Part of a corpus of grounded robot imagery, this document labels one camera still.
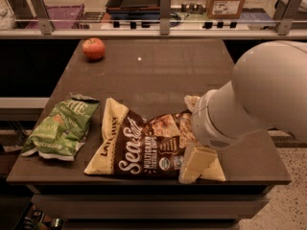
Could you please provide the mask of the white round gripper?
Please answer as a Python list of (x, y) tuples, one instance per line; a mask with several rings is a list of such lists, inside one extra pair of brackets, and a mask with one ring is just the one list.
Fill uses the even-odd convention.
[(247, 114), (232, 89), (210, 90), (201, 98), (186, 95), (184, 102), (193, 111), (193, 133), (208, 147), (190, 144), (186, 148), (178, 181), (190, 184), (198, 178), (218, 179), (218, 154), (213, 149), (222, 150), (244, 139), (249, 129)]

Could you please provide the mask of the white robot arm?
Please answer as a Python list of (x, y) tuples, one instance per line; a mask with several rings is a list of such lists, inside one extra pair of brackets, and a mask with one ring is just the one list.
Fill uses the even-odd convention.
[(307, 43), (269, 41), (246, 51), (231, 81), (203, 96), (186, 96), (196, 137), (184, 153), (184, 184), (221, 169), (218, 150), (259, 130), (277, 128), (307, 140)]

